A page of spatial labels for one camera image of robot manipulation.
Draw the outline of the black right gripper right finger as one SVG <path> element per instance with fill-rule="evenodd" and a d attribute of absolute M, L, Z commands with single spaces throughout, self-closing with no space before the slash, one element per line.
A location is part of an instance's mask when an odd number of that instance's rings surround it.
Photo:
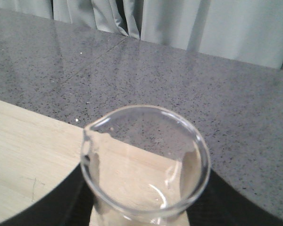
<path fill-rule="evenodd" d="M 190 226 L 283 226 L 282 219 L 248 200 L 213 170 L 204 192 L 186 212 Z"/>

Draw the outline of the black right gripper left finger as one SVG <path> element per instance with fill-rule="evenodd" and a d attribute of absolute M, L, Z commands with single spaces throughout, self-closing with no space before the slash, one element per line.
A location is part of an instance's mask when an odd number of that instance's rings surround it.
<path fill-rule="evenodd" d="M 77 165 L 51 192 L 0 226 L 88 226 L 94 195 Z"/>

